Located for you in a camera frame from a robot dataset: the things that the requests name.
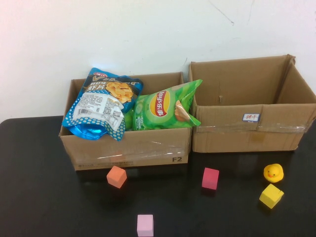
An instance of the cardboard box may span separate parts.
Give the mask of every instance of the cardboard box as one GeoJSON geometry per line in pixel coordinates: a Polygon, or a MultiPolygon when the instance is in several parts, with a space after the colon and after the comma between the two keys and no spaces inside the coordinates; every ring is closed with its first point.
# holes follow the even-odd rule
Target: cardboard box
{"type": "Polygon", "coordinates": [[[189,81],[202,79],[191,107],[195,152],[291,151],[316,116],[316,97],[295,57],[192,62],[189,81]]]}
{"type": "MultiPolygon", "coordinates": [[[[182,73],[132,77],[143,81],[142,94],[152,94],[183,83],[182,73]]],[[[71,81],[65,114],[76,100],[84,81],[71,81]]],[[[128,131],[118,142],[107,135],[96,141],[84,140],[62,126],[59,136],[75,170],[87,170],[111,168],[113,165],[130,167],[187,163],[191,129],[128,131]]]]}

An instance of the lay's logo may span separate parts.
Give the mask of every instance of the lay's logo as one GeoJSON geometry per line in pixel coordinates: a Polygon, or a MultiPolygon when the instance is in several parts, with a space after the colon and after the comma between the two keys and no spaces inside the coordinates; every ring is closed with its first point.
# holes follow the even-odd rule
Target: lay's logo
{"type": "Polygon", "coordinates": [[[169,91],[163,90],[158,92],[150,102],[150,111],[153,115],[162,117],[167,114],[170,104],[169,91]]]}

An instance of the yellow foam block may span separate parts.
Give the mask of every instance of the yellow foam block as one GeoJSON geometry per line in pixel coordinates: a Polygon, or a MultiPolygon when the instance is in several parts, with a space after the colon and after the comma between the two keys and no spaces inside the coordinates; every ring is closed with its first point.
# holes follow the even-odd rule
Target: yellow foam block
{"type": "Polygon", "coordinates": [[[281,200],[283,194],[284,192],[276,186],[269,184],[261,193],[259,200],[272,209],[281,200]]]}

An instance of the yellow rubber duck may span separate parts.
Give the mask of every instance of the yellow rubber duck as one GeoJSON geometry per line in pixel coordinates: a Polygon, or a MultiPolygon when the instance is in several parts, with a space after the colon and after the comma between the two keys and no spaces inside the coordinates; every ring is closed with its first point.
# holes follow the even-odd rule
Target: yellow rubber duck
{"type": "Polygon", "coordinates": [[[263,176],[271,183],[276,183],[283,179],[283,168],[279,164],[269,164],[263,170],[263,176]]]}

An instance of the chip bag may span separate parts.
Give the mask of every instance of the chip bag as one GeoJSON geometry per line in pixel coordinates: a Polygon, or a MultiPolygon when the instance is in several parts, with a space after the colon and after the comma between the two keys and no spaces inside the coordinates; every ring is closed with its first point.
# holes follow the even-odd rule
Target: chip bag
{"type": "Polygon", "coordinates": [[[62,125],[84,139],[109,134],[120,141],[126,129],[124,114],[133,108],[142,89],[139,79],[92,68],[62,125]]]}
{"type": "Polygon", "coordinates": [[[188,113],[202,80],[176,85],[151,95],[139,96],[134,109],[133,129],[150,130],[199,126],[188,113]]]}

